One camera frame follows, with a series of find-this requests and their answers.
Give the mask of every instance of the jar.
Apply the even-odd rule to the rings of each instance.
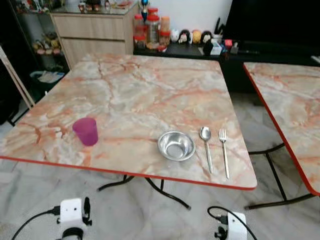
[[[163,16],[161,18],[161,31],[162,32],[169,32],[170,31],[170,17]]]
[[[170,44],[170,31],[161,31],[160,32],[160,45],[168,46]]]
[[[158,8],[156,7],[148,7],[148,16],[158,15]]]
[[[146,48],[146,36],[133,36],[134,48],[145,49]]]
[[[148,15],[146,18],[146,47],[156,49],[159,46],[159,17],[157,15]]]
[[[144,23],[144,18],[142,17],[141,14],[136,14],[134,15],[134,20],[133,20],[133,35],[134,36],[144,36],[145,31],[146,31],[146,26]]]

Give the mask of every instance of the metal table leg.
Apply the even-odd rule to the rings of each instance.
[[[261,203],[261,204],[256,204],[256,205],[249,205],[249,206],[245,206],[244,209],[251,210],[251,209],[261,209],[261,208],[268,208],[268,207],[274,207],[274,206],[290,205],[290,204],[302,202],[304,200],[307,200],[307,199],[310,199],[313,197],[316,197],[316,196],[309,193],[309,194],[299,196],[299,197],[289,199],[289,200]]]
[[[103,185],[103,186],[99,187],[96,191],[97,191],[97,192],[100,192],[100,191],[102,191],[102,190],[104,190],[104,189],[106,189],[106,188],[109,188],[109,187],[126,184],[126,183],[130,182],[133,178],[134,178],[134,176],[129,176],[129,177],[127,178],[127,175],[124,175],[122,181],[117,181],[117,182],[113,182],[113,183],[108,183],[108,184],[106,184],[106,185]],[[176,197],[176,196],[173,196],[173,195],[171,195],[171,194],[166,193],[165,191],[163,191],[165,180],[161,179],[161,186],[160,186],[160,188],[158,188],[150,178],[146,177],[145,179],[146,179],[146,181],[151,185],[151,187],[153,187],[153,188],[154,188],[155,190],[157,190],[159,193],[165,195],[165,196],[168,197],[168,198],[171,198],[171,199],[177,201],[178,203],[182,204],[186,209],[188,209],[188,210],[191,209],[191,206],[189,206],[188,204],[186,204],[186,203],[185,203],[184,201],[182,201],[180,198],[178,198],[178,197]]]
[[[147,182],[151,185],[151,187],[153,187],[156,191],[158,191],[159,193],[161,193],[162,195],[165,195],[168,198],[171,198],[175,201],[177,201],[178,203],[182,204],[186,209],[191,210],[191,206],[189,206],[188,204],[186,204],[184,201],[182,201],[180,198],[177,198],[176,196],[173,196],[169,193],[166,193],[165,191],[163,191],[164,188],[164,180],[161,179],[161,187],[158,188],[155,183],[148,177],[145,178],[145,180],[147,180]]]
[[[271,159],[271,157],[269,155],[269,153],[274,152],[274,151],[276,151],[276,150],[278,150],[278,149],[280,149],[280,148],[282,148],[284,146],[285,146],[285,144],[282,143],[282,144],[280,144],[278,146],[275,146],[275,147],[267,149],[267,150],[249,152],[249,155],[265,154],[266,159],[268,160],[268,163],[269,163],[270,168],[272,170],[273,176],[275,178],[276,184],[278,185],[278,188],[279,188],[279,190],[281,192],[283,201],[275,201],[275,202],[248,205],[248,206],[245,206],[244,209],[252,210],[252,209],[261,209],[261,208],[268,208],[268,207],[274,207],[274,206],[290,205],[290,204],[299,203],[301,201],[304,201],[304,200],[307,200],[307,199],[315,197],[315,195],[309,193],[309,194],[306,194],[306,195],[303,195],[303,196],[299,196],[299,197],[296,197],[296,198],[293,198],[293,199],[289,199],[289,200],[287,199],[287,196],[285,194],[284,188],[283,188],[283,186],[282,186],[282,184],[280,182],[280,179],[279,179],[278,174],[276,172],[275,166],[274,166],[274,164],[272,162],[272,159]]]
[[[122,181],[117,181],[117,182],[113,182],[113,183],[108,183],[108,184],[106,184],[106,185],[103,185],[103,186],[99,187],[96,191],[97,191],[97,192],[100,192],[100,191],[102,191],[103,189],[106,189],[106,188],[109,188],[109,187],[126,184],[126,183],[130,182],[133,178],[134,178],[134,176],[129,176],[129,177],[127,178],[127,175],[124,175]]]

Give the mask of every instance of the white device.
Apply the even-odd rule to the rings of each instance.
[[[87,225],[92,225],[90,220],[90,202],[86,197],[84,201],[84,213],[81,198],[63,200],[60,204],[60,224],[61,239],[77,236],[83,239],[87,231]]]
[[[239,217],[245,224],[246,216],[240,212],[233,212]],[[227,240],[247,240],[247,229],[243,224],[228,212],[228,233]]]
[[[246,224],[246,216],[240,212],[233,212]],[[247,240],[246,227],[231,213],[227,215],[227,229],[222,226],[218,227],[218,232],[214,233],[214,237],[220,240]]]

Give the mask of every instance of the cable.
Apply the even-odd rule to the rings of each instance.
[[[16,237],[18,236],[18,234],[21,232],[21,230],[28,224],[30,223],[33,219],[36,219],[37,217],[40,217],[42,215],[46,215],[46,214],[53,214],[53,215],[59,215],[60,214],[60,206],[55,206],[54,208],[48,210],[48,211],[44,211],[41,213],[38,213],[37,215],[34,215],[33,217],[29,218],[19,229],[18,231],[15,232],[15,234],[13,235],[13,237],[11,238],[11,240],[15,240]]]
[[[230,210],[228,210],[228,209],[226,209],[226,208],[224,208],[224,207],[221,207],[221,206],[211,206],[211,207],[209,207],[209,208],[207,209],[208,214],[209,214],[211,217],[213,217],[214,219],[218,220],[218,221],[219,221],[218,217],[216,217],[216,216],[214,216],[214,215],[212,215],[212,214],[210,213],[210,210],[211,210],[211,209],[222,209],[222,210],[224,210],[224,211],[232,214],[232,215],[233,215],[236,219],[238,219],[239,222],[242,223],[242,225],[248,230],[248,232],[251,234],[251,236],[253,237],[253,239],[254,239],[254,240],[258,240],[257,237],[254,235],[254,233],[251,231],[251,229],[247,226],[247,224],[245,224],[244,221],[242,221],[242,220],[241,220],[237,215],[235,215],[232,211],[230,211]]]

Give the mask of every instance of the silver fork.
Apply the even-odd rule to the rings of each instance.
[[[219,139],[222,142],[222,146],[223,146],[225,175],[226,175],[226,178],[229,179],[230,175],[229,175],[229,166],[228,166],[227,151],[226,151],[227,131],[224,128],[221,128],[219,131]]]

